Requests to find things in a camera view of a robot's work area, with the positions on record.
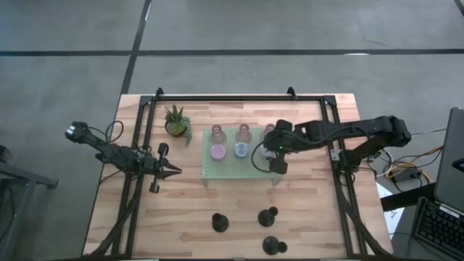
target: pink jar lid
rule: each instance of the pink jar lid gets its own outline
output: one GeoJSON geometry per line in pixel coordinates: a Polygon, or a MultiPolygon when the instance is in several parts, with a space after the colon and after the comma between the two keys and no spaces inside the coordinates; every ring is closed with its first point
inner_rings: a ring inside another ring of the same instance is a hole
{"type": "Polygon", "coordinates": [[[214,145],[210,149],[210,155],[213,160],[224,160],[225,158],[225,147],[223,145],[214,145]]]}

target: wooden tabletop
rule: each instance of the wooden tabletop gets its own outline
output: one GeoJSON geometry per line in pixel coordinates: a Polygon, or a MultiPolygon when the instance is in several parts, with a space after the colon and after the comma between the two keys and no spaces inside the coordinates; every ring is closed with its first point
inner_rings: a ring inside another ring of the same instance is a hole
{"type": "MultiPolygon", "coordinates": [[[[342,122],[359,120],[353,94],[334,94],[342,122]]],[[[140,95],[122,95],[116,120],[121,120],[124,133],[119,145],[131,145],[140,95]]],[[[264,127],[279,119],[292,123],[322,120],[316,101],[183,101],[184,115],[191,118],[193,139],[185,147],[185,138],[173,138],[164,129],[165,108],[172,102],[157,102],[150,145],[156,151],[160,142],[170,146],[167,158],[183,169],[160,182],[160,192],[152,194],[153,177],[146,175],[138,213],[133,248],[135,258],[316,258],[345,257],[343,236],[334,190],[334,180],[327,148],[291,154],[286,157],[289,171],[283,180],[272,186],[268,180],[210,181],[202,185],[203,130],[220,124],[237,128],[264,127]],[[260,210],[278,208],[275,223],[263,228],[257,222],[260,210]],[[216,233],[211,217],[226,215],[230,226],[225,233],[216,233]],[[269,256],[262,250],[266,236],[285,241],[288,251],[269,256]]],[[[145,125],[142,125],[141,144],[145,125]]],[[[113,133],[117,135],[120,128],[113,133]]],[[[346,140],[348,148],[362,143],[362,138],[346,140]]],[[[106,165],[102,177],[117,169],[106,165]]],[[[94,250],[117,219],[123,187],[118,174],[100,185],[86,239],[84,252],[94,250]]],[[[361,218],[383,248],[392,251],[376,182],[372,172],[356,174],[355,189],[361,218]]],[[[353,244],[357,249],[354,226],[350,223],[353,244]]],[[[127,224],[121,240],[125,246],[127,224]]]]}

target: black chess piece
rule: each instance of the black chess piece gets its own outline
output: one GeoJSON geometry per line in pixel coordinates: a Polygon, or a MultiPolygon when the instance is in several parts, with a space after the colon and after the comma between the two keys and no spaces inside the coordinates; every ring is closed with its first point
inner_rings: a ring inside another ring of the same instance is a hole
{"type": "Polygon", "coordinates": [[[285,242],[279,242],[274,236],[268,236],[262,242],[262,249],[266,254],[275,255],[277,253],[285,253],[288,249],[285,242]]]}
{"type": "Polygon", "coordinates": [[[277,214],[277,207],[270,207],[269,210],[261,210],[261,212],[258,214],[258,222],[263,227],[270,227],[274,224],[277,214]]]}
{"type": "Polygon", "coordinates": [[[215,213],[212,216],[212,228],[216,232],[224,232],[229,227],[229,219],[225,215],[215,213]]]}

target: perforated tray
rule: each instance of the perforated tray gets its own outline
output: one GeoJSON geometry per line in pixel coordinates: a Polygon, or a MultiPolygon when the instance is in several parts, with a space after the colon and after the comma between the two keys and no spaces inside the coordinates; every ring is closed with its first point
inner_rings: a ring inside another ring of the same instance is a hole
{"type": "MultiPolygon", "coordinates": [[[[226,149],[225,159],[216,162],[211,159],[210,149],[211,141],[210,129],[203,131],[203,158],[202,158],[202,180],[204,185],[207,185],[209,179],[249,179],[249,178],[269,178],[273,184],[276,185],[281,179],[282,175],[277,173],[263,173],[256,170],[251,161],[253,149],[258,145],[260,134],[264,128],[250,128],[253,139],[249,145],[249,155],[245,159],[237,159],[233,154],[233,146],[236,144],[235,135],[238,128],[223,128],[227,135],[227,141],[223,144],[226,149]]],[[[269,162],[260,154],[258,149],[254,154],[254,163],[256,166],[263,170],[269,169],[269,162]]]]}

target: concrete floor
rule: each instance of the concrete floor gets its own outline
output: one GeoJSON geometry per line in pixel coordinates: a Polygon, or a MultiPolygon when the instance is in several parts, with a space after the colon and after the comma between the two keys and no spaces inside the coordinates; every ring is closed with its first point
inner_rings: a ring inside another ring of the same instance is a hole
{"type": "MultiPolygon", "coordinates": [[[[131,50],[143,4],[2,1],[0,51],[131,50]]],[[[453,0],[154,0],[141,49],[464,48],[463,25],[453,0]]],[[[128,57],[0,57],[0,144],[13,165],[60,179],[57,190],[35,193],[16,260],[80,254],[102,164],[63,133],[73,120],[112,122],[127,64],[128,57]]],[[[445,126],[450,108],[463,106],[463,67],[464,55],[139,57],[129,93],[354,93],[361,118],[395,115],[416,133],[445,126]]],[[[430,134],[391,152],[417,154],[443,138],[430,134]]],[[[435,178],[437,168],[438,161],[424,170],[435,178]]],[[[397,231],[409,233],[413,211],[397,231]]],[[[429,257],[407,252],[400,237],[397,254],[429,257]]]]}

